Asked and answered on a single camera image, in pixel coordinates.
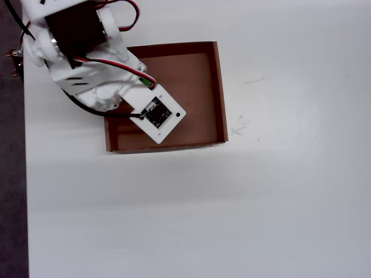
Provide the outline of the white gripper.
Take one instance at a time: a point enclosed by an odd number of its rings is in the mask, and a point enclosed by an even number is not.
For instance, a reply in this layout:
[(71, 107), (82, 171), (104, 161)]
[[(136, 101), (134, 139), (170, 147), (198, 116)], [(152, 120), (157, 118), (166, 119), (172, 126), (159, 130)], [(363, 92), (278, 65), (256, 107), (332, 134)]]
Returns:
[(64, 58), (58, 63), (50, 63), (49, 72), (55, 84), (94, 111), (114, 111), (123, 101), (138, 111), (139, 79), (146, 79), (146, 67), (126, 47), (117, 47), (115, 58), (131, 71), (97, 62), (83, 62), (79, 67), (71, 68)]

